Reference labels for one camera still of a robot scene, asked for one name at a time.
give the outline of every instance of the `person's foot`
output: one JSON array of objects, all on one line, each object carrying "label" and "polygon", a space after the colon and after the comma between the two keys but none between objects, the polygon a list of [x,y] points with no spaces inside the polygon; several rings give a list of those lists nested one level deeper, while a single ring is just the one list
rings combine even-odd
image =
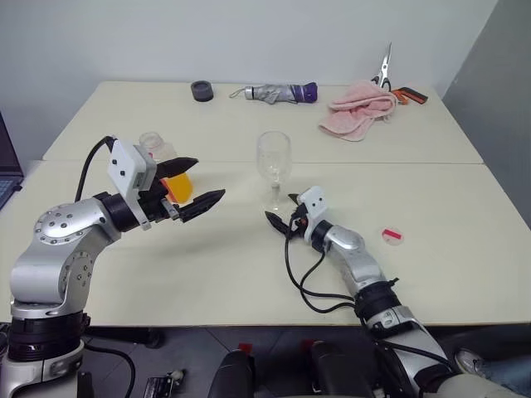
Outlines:
[{"label": "person's foot", "polygon": [[467,350],[466,348],[460,349],[455,354],[455,363],[464,373],[471,373],[473,375],[485,377],[485,374],[481,371],[483,365],[483,358],[475,352]]}]

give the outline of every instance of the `wine glass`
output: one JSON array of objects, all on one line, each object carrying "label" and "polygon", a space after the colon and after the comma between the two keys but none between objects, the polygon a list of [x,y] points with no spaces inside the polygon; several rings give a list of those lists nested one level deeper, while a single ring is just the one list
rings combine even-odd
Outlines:
[{"label": "wine glass", "polygon": [[269,206],[278,211],[280,184],[291,173],[290,137],[280,131],[263,133],[256,144],[256,166],[260,175],[271,184]]}]

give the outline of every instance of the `robotic arm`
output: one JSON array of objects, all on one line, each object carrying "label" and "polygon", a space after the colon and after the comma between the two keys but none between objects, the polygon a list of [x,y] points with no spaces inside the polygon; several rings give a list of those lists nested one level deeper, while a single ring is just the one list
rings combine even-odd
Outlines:
[{"label": "robotic arm", "polygon": [[[517,396],[486,379],[459,374],[437,341],[400,303],[392,291],[397,279],[387,280],[366,251],[363,237],[324,219],[327,206],[320,187],[290,197],[298,205],[292,216],[298,226],[294,232],[319,253],[330,253],[342,265],[343,280],[354,298],[354,312],[375,342],[387,394],[440,398]],[[278,231],[286,234],[289,227],[278,216],[268,212],[266,216]]]},{"label": "robotic arm", "polygon": [[119,193],[55,206],[39,217],[11,274],[12,327],[0,397],[77,396],[80,336],[90,322],[83,308],[96,258],[122,232],[136,226],[147,230],[152,221],[168,218],[186,222],[216,204],[225,190],[196,197],[185,207],[166,199],[159,180],[195,163],[176,158],[157,165],[143,148],[115,140],[108,174]]}]

